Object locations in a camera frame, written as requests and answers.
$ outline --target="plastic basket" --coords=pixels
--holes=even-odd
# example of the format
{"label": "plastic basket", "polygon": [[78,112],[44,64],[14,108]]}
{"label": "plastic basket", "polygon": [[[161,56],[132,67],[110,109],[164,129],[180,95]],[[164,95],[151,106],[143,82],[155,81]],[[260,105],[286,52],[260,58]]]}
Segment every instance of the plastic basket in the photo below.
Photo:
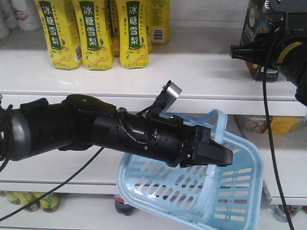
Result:
{"label": "plastic basket", "polygon": [[[259,150],[226,132],[227,116],[218,110],[199,120],[176,115],[183,117],[186,125],[210,127],[212,139],[233,151],[233,164],[171,168],[161,161],[125,153],[117,177],[122,197],[134,207],[200,230],[256,229],[263,182]],[[216,115],[215,124],[208,124]]]}

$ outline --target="box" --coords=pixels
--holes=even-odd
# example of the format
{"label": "box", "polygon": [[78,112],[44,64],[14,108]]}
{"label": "box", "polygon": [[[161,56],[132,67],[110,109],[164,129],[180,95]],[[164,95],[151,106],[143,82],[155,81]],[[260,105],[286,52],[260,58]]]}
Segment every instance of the box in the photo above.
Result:
{"label": "box", "polygon": [[[235,115],[240,128],[254,133],[268,133],[265,116],[258,115]],[[273,134],[285,134],[299,128],[305,128],[306,116],[270,116],[270,124]]]}
{"label": "box", "polygon": [[[270,32],[270,19],[268,15],[262,12],[264,2],[265,0],[249,0],[248,10],[241,36],[241,45],[254,41],[258,34]],[[250,62],[246,62],[246,64],[252,78],[256,81],[262,81],[264,67]],[[277,70],[267,70],[267,81],[277,81],[277,77]]]}

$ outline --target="black cable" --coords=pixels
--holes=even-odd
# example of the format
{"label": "black cable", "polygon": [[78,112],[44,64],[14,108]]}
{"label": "black cable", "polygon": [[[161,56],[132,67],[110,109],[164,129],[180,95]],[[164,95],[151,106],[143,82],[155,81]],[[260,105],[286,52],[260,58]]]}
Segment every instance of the black cable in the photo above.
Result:
{"label": "black cable", "polygon": [[63,187],[65,184],[67,184],[69,181],[71,181],[75,176],[77,176],[83,169],[85,169],[98,155],[99,153],[101,153],[101,151],[103,150],[104,148],[100,148],[94,156],[91,157],[91,159],[84,165],[82,166],[77,172],[75,172],[70,178],[68,178],[66,181],[64,181],[63,183],[61,183],[60,185],[58,185],[57,187],[55,187],[54,189],[51,189],[49,192],[46,192],[45,194],[41,195],[40,197],[38,197],[37,199],[33,200],[32,202],[30,202],[29,204],[17,209],[16,211],[0,218],[0,222],[2,222],[3,220],[19,213],[20,211],[24,210],[25,208],[27,207],[30,207],[32,206],[33,204],[37,203],[40,199],[44,198],[45,196],[53,193],[54,191],[58,190],[59,188]]}
{"label": "black cable", "polygon": [[136,115],[142,115],[143,113],[145,113],[148,110],[151,110],[153,108],[156,107],[162,107],[165,108],[166,107],[166,102],[161,102],[161,103],[157,103],[157,104],[152,104],[151,106],[148,106],[147,108],[143,109],[142,111],[139,111]]}
{"label": "black cable", "polygon": [[10,121],[7,118],[12,108],[13,106],[10,104],[8,108],[4,111],[3,108],[0,106],[0,114],[3,114],[0,117],[0,131],[1,130],[3,131],[3,137],[0,137],[0,141],[1,141],[1,138],[3,138],[2,146],[0,146],[2,149],[2,150],[0,149],[0,157],[1,157],[1,160],[4,160],[4,162],[0,166],[0,172],[5,168],[5,166],[8,164],[11,158],[11,147],[12,147],[13,134],[12,134],[12,126],[10,125]]}
{"label": "black cable", "polygon": [[123,125],[123,128],[125,129],[125,131],[129,135],[129,137],[131,137],[136,142],[141,143],[141,144],[147,144],[150,141],[149,139],[145,139],[145,138],[139,136],[138,134],[136,134],[132,130],[132,128],[129,127],[123,112],[120,114],[119,121]]}
{"label": "black cable", "polygon": [[266,122],[267,122],[267,128],[268,128],[268,133],[269,133],[269,142],[270,142],[270,148],[271,148],[271,154],[272,154],[272,163],[273,163],[273,168],[274,168],[274,173],[275,173],[275,179],[276,179],[276,183],[277,183],[277,187],[278,187],[278,191],[280,194],[280,198],[282,200],[282,204],[283,204],[283,209],[284,209],[284,213],[287,217],[287,221],[289,224],[289,227],[291,230],[295,230],[292,220],[290,218],[290,214],[288,211],[288,207],[286,204],[286,200],[284,198],[283,195],[283,188],[280,182],[280,178],[279,178],[279,174],[278,174],[278,169],[277,169],[277,163],[276,163],[276,156],[275,156],[275,149],[274,149],[274,141],[273,141],[273,134],[272,134],[272,127],[271,127],[271,123],[270,123],[270,114],[269,114],[269,108],[268,108],[268,98],[267,98],[267,88],[266,88],[266,76],[267,76],[267,71],[268,71],[268,67],[269,67],[269,62],[270,62],[270,58],[271,58],[271,54],[272,51],[274,49],[274,46],[279,38],[279,34],[280,32],[277,32],[277,36],[274,40],[274,42],[272,43],[270,50],[268,52],[267,58],[266,58],[266,62],[265,62],[265,66],[264,66],[264,70],[263,70],[263,81],[262,81],[262,88],[263,88],[263,102],[264,102],[264,109],[265,109],[265,116],[266,116]]}

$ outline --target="robotic arm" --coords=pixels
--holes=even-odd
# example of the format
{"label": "robotic arm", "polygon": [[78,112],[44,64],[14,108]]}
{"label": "robotic arm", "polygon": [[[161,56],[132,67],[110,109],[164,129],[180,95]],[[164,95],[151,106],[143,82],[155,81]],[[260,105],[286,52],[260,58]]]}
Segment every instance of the robotic arm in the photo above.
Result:
{"label": "robotic arm", "polygon": [[232,151],[211,140],[209,128],[187,126],[176,115],[159,115],[180,93],[169,81],[154,104],[136,115],[80,94],[58,104],[41,98],[11,111],[0,108],[0,159],[19,161],[54,149],[86,150],[97,145],[171,167],[232,164]]}
{"label": "robotic arm", "polygon": [[307,106],[307,1],[256,0],[272,26],[268,34],[231,47],[231,57],[278,70],[296,87],[296,99]]}

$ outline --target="yellow bottle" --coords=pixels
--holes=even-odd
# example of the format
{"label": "yellow bottle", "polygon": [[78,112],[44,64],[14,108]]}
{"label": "yellow bottle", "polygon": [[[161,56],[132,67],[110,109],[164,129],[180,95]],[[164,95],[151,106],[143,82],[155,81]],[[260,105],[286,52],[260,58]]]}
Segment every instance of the yellow bottle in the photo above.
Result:
{"label": "yellow bottle", "polygon": [[[39,198],[44,193],[33,192],[36,198]],[[47,213],[55,212],[60,206],[60,197],[57,193],[50,193],[49,195],[43,197],[39,200],[39,204],[42,207],[43,211]]]}
{"label": "yellow bottle", "polygon": [[53,66],[71,70],[82,64],[81,46],[71,0],[35,0]]}
{"label": "yellow bottle", "polygon": [[[22,206],[25,206],[36,199],[33,192],[19,192],[14,191],[14,195],[20,199],[20,203]],[[35,212],[39,209],[39,202],[34,203],[33,205],[25,208],[28,212]]]}
{"label": "yellow bottle", "polygon": [[144,68],[149,55],[146,34],[147,0],[116,0],[120,31],[120,64],[127,69]]}
{"label": "yellow bottle", "polygon": [[15,196],[13,191],[5,191],[5,195],[7,196],[7,199],[11,204],[14,205],[20,204],[20,199],[17,196]]}
{"label": "yellow bottle", "polygon": [[169,42],[169,10],[170,0],[152,0],[153,44]]}
{"label": "yellow bottle", "polygon": [[83,64],[89,70],[107,70],[114,62],[106,0],[72,0],[82,46]]}
{"label": "yellow bottle", "polygon": [[107,16],[109,21],[109,29],[112,40],[114,56],[119,57],[120,39],[119,39],[119,22],[118,12],[115,0],[106,0]]}
{"label": "yellow bottle", "polygon": [[6,196],[6,194],[3,190],[0,190],[0,196]]}
{"label": "yellow bottle", "polygon": [[145,6],[145,9],[146,9],[147,46],[148,46],[148,53],[151,53],[152,50],[153,50],[152,0],[147,0],[147,4]]}

